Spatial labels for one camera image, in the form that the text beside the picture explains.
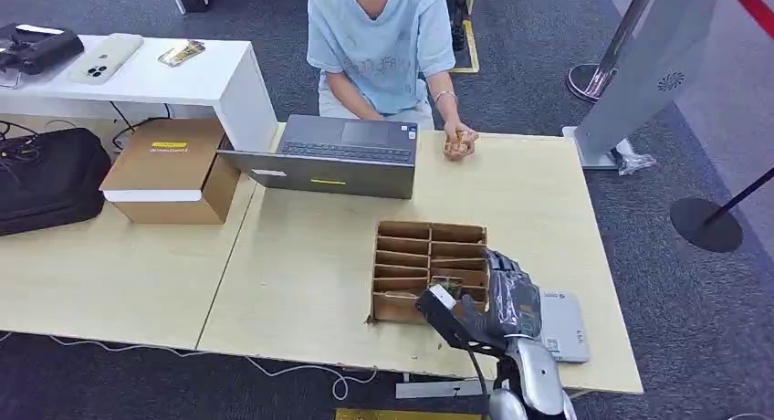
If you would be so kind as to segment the robot right hand grey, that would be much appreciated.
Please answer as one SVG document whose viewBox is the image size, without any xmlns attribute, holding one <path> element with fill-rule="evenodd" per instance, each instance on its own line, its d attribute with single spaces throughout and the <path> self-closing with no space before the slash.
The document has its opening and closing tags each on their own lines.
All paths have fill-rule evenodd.
<svg viewBox="0 0 774 420">
<path fill-rule="evenodd" d="M 539 287 L 515 260 L 483 250 L 489 286 L 487 307 L 479 312 L 468 295 L 461 301 L 441 285 L 426 289 L 415 307 L 447 344 L 493 357 L 543 355 Z"/>
</svg>

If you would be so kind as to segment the person's left hand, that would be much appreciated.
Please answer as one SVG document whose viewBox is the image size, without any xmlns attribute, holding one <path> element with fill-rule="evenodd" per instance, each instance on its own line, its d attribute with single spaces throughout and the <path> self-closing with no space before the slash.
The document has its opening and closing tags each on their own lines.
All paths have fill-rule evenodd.
<svg viewBox="0 0 774 420">
<path fill-rule="evenodd" d="M 444 125 L 446 135 L 443 154 L 446 159 L 457 161 L 475 152 L 477 131 L 469 128 L 461 121 L 448 121 Z"/>
</svg>

